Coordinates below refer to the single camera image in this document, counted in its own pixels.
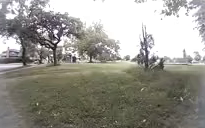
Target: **green lawn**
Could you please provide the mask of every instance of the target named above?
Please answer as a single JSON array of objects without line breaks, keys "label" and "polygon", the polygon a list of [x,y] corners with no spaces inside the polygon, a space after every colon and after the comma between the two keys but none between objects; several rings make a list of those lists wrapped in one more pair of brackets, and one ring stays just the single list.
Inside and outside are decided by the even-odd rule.
[{"label": "green lawn", "polygon": [[193,112],[199,84],[193,66],[183,67],[66,64],[5,76],[17,78],[11,97],[30,127],[177,128]]}]

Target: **sky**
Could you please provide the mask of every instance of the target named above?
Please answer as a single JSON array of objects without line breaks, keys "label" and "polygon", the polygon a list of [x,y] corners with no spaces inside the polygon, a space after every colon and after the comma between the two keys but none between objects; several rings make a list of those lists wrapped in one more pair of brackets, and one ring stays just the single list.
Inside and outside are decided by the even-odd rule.
[{"label": "sky", "polygon": [[[184,10],[179,18],[160,15],[161,2],[136,4],[134,0],[51,0],[50,8],[79,17],[87,25],[101,22],[108,36],[120,41],[121,56],[134,57],[138,53],[142,23],[155,39],[153,52],[157,55],[182,57],[183,49],[192,56],[194,51],[205,55],[205,46],[195,29],[194,18],[185,16]],[[0,39],[0,53],[7,47],[20,48],[15,40]]]}]

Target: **tree trunk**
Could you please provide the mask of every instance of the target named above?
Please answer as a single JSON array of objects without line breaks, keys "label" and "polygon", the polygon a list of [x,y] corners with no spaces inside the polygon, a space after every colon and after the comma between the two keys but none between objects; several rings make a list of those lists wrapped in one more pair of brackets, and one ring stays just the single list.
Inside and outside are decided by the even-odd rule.
[{"label": "tree trunk", "polygon": [[40,55],[40,56],[39,56],[39,64],[43,64],[43,63],[42,63],[42,60],[43,60],[43,57],[42,57],[42,55]]},{"label": "tree trunk", "polygon": [[27,62],[26,62],[27,49],[24,44],[24,41],[21,41],[21,46],[22,46],[22,62],[23,62],[23,66],[26,66],[27,65]]},{"label": "tree trunk", "polygon": [[56,54],[56,49],[57,49],[57,46],[55,46],[52,50],[53,50],[53,59],[54,59],[54,66],[57,65],[57,54]]},{"label": "tree trunk", "polygon": [[145,48],[145,70],[147,70],[149,68],[149,51],[148,48],[146,46]]},{"label": "tree trunk", "polygon": [[89,63],[93,63],[93,56],[92,56],[92,55],[90,55],[90,61],[89,61]]}]

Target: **tree canopy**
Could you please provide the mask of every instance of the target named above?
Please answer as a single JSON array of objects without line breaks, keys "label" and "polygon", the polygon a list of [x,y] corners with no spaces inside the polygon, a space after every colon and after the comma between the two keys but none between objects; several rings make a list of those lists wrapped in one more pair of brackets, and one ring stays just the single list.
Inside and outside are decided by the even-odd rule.
[{"label": "tree canopy", "polygon": [[108,37],[102,24],[95,23],[86,28],[84,35],[82,40],[77,41],[78,52],[80,55],[87,55],[91,63],[96,57],[107,60],[118,56],[119,42]]}]

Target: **house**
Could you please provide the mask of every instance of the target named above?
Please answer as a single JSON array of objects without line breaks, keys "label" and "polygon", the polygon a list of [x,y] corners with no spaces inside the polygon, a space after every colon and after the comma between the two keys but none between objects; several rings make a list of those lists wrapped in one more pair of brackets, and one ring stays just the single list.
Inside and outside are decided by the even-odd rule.
[{"label": "house", "polygon": [[174,63],[179,63],[179,64],[187,64],[188,63],[187,58],[174,58],[173,61],[174,61]]},{"label": "house", "polygon": [[8,49],[0,55],[2,58],[18,58],[21,56],[20,51],[16,49]]}]

